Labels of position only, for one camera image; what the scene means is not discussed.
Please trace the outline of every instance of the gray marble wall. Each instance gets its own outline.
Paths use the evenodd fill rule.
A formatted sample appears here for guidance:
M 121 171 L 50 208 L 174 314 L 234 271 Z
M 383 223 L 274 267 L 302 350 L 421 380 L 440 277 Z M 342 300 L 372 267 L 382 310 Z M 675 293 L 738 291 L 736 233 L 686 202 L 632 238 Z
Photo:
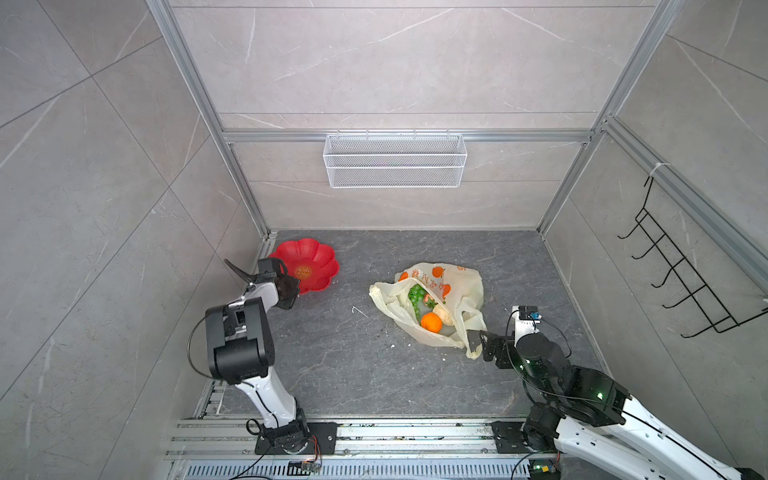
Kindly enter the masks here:
M 225 126 L 259 128 L 590 127 L 654 5 L 172 4 Z
M 768 2 L 688 0 L 619 118 L 768 249 Z
M 171 3 L 224 127 L 259 129 L 590 128 L 654 7 L 653 0 Z M 531 229 L 578 146 L 468 149 L 457 189 L 342 191 L 329 188 L 322 145 L 237 145 L 267 221 L 284 229 Z
M 626 240 L 642 206 L 647 174 L 610 139 L 591 158 L 547 235 L 547 242 L 614 377 L 659 418 L 724 462 L 766 472 L 768 318 L 725 333 L 691 334 L 707 321 L 674 277 L 659 289 L 667 264 L 639 230 Z M 762 308 L 765 295 L 660 187 L 647 209 L 737 319 Z M 648 230 L 658 238 L 657 231 Z M 673 262 L 679 253 L 661 249 Z M 693 273 L 683 270 L 690 284 Z M 704 292 L 697 299 L 720 319 Z
M 577 142 L 468 143 L 458 188 L 332 189 L 322 143 L 236 144 L 276 229 L 534 229 Z
M 149 478 L 257 233 L 143 1 L 0 18 L 0 477 Z

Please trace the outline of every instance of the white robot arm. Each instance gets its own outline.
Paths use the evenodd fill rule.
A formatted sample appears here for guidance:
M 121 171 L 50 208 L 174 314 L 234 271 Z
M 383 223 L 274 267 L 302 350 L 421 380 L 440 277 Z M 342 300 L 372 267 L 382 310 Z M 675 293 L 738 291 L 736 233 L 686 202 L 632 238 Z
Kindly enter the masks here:
M 540 333 L 535 306 L 515 306 L 514 336 L 477 332 L 485 361 L 541 393 L 523 427 L 534 450 L 577 456 L 626 480 L 763 480 L 717 461 L 657 419 L 602 372 L 572 365 Z
M 263 418 L 263 435 L 288 453 L 300 453 L 309 440 L 303 410 L 274 371 L 275 347 L 266 312 L 289 310 L 299 295 L 299 280 L 287 274 L 282 260 L 265 258 L 254 275 L 229 260 L 225 263 L 248 282 L 245 293 L 205 316 L 208 367 L 215 379 L 245 392 Z

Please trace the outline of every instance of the white plastic bag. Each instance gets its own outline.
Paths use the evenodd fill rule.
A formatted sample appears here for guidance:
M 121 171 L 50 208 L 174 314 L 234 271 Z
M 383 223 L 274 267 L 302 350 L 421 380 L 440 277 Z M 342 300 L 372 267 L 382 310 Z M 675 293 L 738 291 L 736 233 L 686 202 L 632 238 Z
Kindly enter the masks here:
M 443 306 L 450 313 L 452 326 L 444 325 L 440 333 L 422 328 L 421 319 L 416 318 L 408 298 L 408 292 L 416 284 L 423 286 L 438 303 L 445 301 Z M 398 273 L 395 283 L 374 283 L 369 295 L 379 310 L 420 343 L 466 348 L 467 357 L 476 359 L 480 356 L 482 346 L 473 351 L 467 341 L 468 329 L 486 329 L 480 312 L 482 278 L 477 270 L 447 263 L 417 263 L 404 273 Z

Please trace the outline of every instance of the wire basket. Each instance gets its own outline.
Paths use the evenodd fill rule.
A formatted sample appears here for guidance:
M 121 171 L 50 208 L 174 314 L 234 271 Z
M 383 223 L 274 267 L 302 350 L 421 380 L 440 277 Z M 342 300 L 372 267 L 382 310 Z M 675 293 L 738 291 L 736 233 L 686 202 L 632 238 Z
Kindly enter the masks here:
M 323 159 L 332 188 L 458 187 L 467 149 L 460 134 L 334 134 Z

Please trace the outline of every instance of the gray stone floor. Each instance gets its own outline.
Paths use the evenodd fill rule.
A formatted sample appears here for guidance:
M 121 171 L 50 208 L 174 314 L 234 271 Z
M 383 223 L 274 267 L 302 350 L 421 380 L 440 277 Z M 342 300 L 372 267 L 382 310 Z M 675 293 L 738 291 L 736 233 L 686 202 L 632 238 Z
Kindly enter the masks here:
M 269 318 L 275 369 L 308 415 L 528 414 L 514 373 L 463 350 L 422 345 L 373 305 L 371 284 L 392 282 L 420 261 L 479 271 L 490 331 L 504 332 L 512 305 L 537 305 L 568 336 L 570 360 L 600 368 L 536 232 L 281 231 L 277 243 L 304 237 L 336 249 L 341 271 L 327 290 L 301 296 L 291 310 L 272 309 Z M 541 329 L 567 352 L 554 329 Z M 257 412 L 238 389 L 223 397 L 221 414 Z

